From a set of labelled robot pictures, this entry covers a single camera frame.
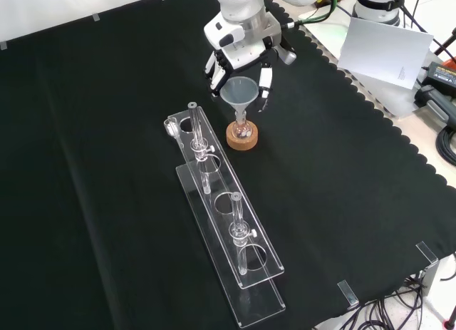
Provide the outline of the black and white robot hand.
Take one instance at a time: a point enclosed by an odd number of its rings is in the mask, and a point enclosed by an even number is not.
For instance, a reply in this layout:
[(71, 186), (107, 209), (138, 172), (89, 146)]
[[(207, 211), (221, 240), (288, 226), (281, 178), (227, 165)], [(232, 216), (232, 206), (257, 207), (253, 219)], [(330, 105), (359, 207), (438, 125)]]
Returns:
[(281, 25), (269, 12), (257, 23), (231, 23), (217, 14), (205, 27), (204, 34), (213, 51), (204, 67), (212, 95), (218, 96), (229, 78), (261, 64), (258, 80), (259, 97), (256, 109), (267, 106), (273, 78), (269, 54), (281, 40)]

